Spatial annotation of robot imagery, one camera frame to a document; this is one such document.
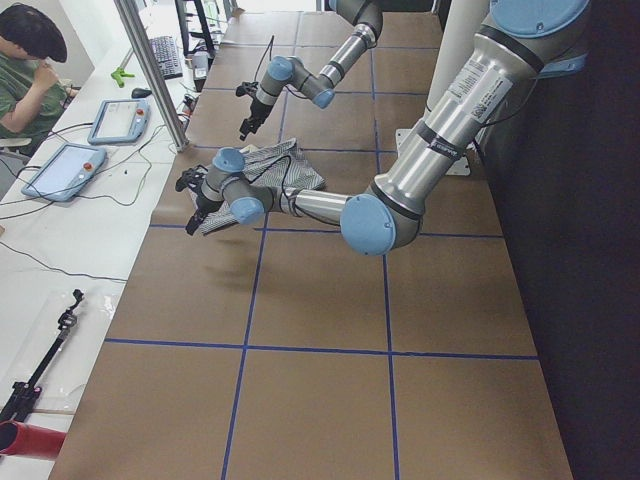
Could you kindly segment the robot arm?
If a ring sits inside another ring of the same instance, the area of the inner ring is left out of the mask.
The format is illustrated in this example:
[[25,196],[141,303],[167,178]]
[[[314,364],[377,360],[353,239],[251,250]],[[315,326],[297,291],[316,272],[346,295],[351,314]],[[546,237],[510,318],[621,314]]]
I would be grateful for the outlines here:
[[270,116],[283,91],[294,94],[320,109],[333,101],[337,85],[367,51],[376,47],[383,29],[383,13],[376,1],[331,1],[331,9],[352,26],[350,35],[332,52],[318,72],[308,69],[298,56],[271,58],[261,78],[243,82],[235,95],[251,98],[250,114],[239,127],[239,138],[255,134]]
[[186,230],[201,230],[227,209],[251,224],[269,212],[306,216],[337,226],[355,251],[379,256],[418,235],[427,196],[466,152],[519,83],[578,70],[586,1],[493,1],[473,37],[473,49],[437,104],[427,109],[400,145],[390,169],[356,195],[300,189],[286,182],[293,159],[281,154],[254,177],[235,148],[219,150],[209,166],[185,170],[177,191],[195,205]]

